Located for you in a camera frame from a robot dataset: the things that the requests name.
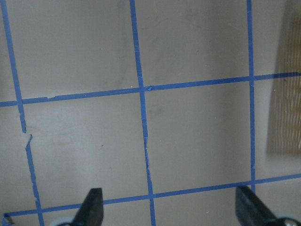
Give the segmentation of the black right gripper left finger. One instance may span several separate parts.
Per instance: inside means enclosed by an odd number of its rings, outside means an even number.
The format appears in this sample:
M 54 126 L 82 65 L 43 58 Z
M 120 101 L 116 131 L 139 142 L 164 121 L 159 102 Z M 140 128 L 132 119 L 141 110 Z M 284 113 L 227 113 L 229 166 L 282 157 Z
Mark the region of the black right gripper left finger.
M 101 226 L 104 217 L 102 188 L 91 188 L 76 213 L 72 226 Z

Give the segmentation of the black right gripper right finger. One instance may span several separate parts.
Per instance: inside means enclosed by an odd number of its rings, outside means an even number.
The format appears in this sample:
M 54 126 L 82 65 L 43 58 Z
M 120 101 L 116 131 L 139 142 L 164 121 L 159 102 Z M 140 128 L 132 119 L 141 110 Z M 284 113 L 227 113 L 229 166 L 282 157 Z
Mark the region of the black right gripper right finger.
M 277 225 L 277 217 L 248 186 L 236 187 L 235 214 L 241 226 Z

